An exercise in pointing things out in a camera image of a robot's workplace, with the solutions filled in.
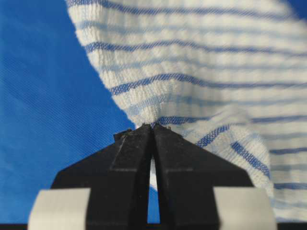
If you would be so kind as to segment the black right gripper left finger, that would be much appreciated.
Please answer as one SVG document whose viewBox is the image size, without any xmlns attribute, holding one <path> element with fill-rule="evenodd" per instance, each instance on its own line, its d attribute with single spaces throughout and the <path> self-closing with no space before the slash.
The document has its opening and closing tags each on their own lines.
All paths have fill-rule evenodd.
<svg viewBox="0 0 307 230">
<path fill-rule="evenodd" d="M 32 207 L 30 230 L 143 230 L 147 224 L 150 125 L 59 171 Z"/>
</svg>

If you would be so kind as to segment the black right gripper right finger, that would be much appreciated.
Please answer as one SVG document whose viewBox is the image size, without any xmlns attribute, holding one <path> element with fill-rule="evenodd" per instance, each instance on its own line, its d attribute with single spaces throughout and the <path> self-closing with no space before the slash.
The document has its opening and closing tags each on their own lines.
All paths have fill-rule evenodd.
<svg viewBox="0 0 307 230">
<path fill-rule="evenodd" d="M 161 125 L 153 128 L 160 221 L 170 230 L 274 230 L 248 173 Z"/>
</svg>

